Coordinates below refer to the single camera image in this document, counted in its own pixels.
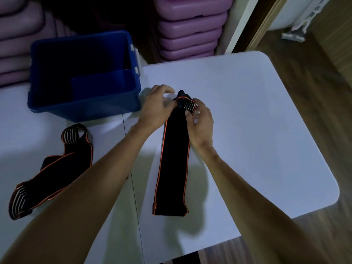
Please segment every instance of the sports support wrap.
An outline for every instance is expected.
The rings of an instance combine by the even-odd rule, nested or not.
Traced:
[[[184,217],[188,213],[184,194],[190,146],[185,111],[193,114],[197,105],[182,90],[174,100],[175,108],[164,126],[153,215]]]
[[[64,154],[46,157],[34,178],[15,187],[8,207],[13,220],[31,214],[45,200],[53,199],[91,166],[93,146],[85,126],[75,124],[64,129],[61,140]]]

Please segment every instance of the hand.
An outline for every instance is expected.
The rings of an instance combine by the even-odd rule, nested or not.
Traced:
[[[213,147],[213,116],[210,109],[197,98],[193,99],[198,107],[196,111],[199,114],[192,114],[186,111],[186,120],[188,128],[188,136],[192,145],[199,152],[202,147]]]
[[[145,128],[149,134],[152,134],[160,128],[169,118],[172,110],[175,107],[175,101],[172,101],[167,106],[164,106],[164,94],[175,93],[175,90],[167,85],[155,85],[145,99],[138,125]]]

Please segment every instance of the wooden floor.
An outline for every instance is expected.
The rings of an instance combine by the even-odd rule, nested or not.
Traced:
[[[333,263],[352,263],[352,91],[312,35],[300,44],[281,32],[267,32],[257,50],[270,57],[340,186],[336,204],[295,221]],[[202,264],[255,263],[241,237],[199,255]]]

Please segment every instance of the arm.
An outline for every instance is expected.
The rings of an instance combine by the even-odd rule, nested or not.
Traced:
[[[188,134],[253,254],[261,263],[329,263],[285,213],[243,180],[214,150],[213,118],[203,102],[198,122],[186,112]]]
[[[0,263],[83,263],[110,213],[139,150],[165,123],[174,102],[163,106],[166,85],[154,86],[138,123],[104,157],[60,193],[21,232]]]

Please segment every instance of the blue plastic bin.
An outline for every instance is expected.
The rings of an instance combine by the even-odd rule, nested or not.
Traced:
[[[135,53],[124,30],[36,41],[29,109],[73,122],[140,110]]]

